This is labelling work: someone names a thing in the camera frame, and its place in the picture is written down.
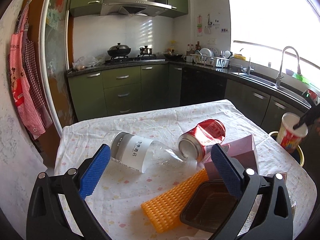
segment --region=orange foam net sleeve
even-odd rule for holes
[[[168,190],[141,204],[141,208],[158,233],[163,233],[181,224],[180,214],[197,187],[209,180],[205,169]]]

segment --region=red soda can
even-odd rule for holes
[[[212,145],[221,143],[226,137],[226,128],[216,119],[208,119],[190,131],[180,135],[178,147],[185,158],[201,161],[211,151]]]

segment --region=paper cup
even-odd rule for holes
[[[277,143],[288,153],[293,153],[301,140],[308,134],[308,127],[304,123],[298,129],[293,126],[299,122],[300,117],[293,113],[285,113],[282,116],[281,127],[277,136]]]

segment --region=dish rack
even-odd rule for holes
[[[195,63],[200,63],[204,65],[211,65],[213,67],[227,67],[229,63],[229,59],[222,57],[211,57],[206,55],[199,54],[190,54]]]

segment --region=table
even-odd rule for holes
[[[258,154],[260,175],[287,171],[287,188],[297,203],[293,221],[295,238],[305,227],[316,201],[316,186],[306,171],[261,128],[241,114],[228,100],[182,106],[136,114],[104,117],[82,121],[63,128],[57,153],[55,175],[69,168],[78,168],[84,159],[92,157],[103,143],[104,135],[112,129],[123,130],[145,138],[158,140],[178,149],[178,137],[206,119],[218,119],[226,127],[224,143],[253,134]],[[168,183],[159,185],[167,179]],[[174,172],[166,174],[139,174],[129,168],[110,162],[95,191],[86,202],[101,226],[112,239],[178,239],[193,236],[197,230],[186,225],[158,234],[142,213],[140,204],[180,181],[174,181]],[[64,196],[60,197],[63,210],[72,230],[81,234]],[[252,214],[244,230],[248,228]]]

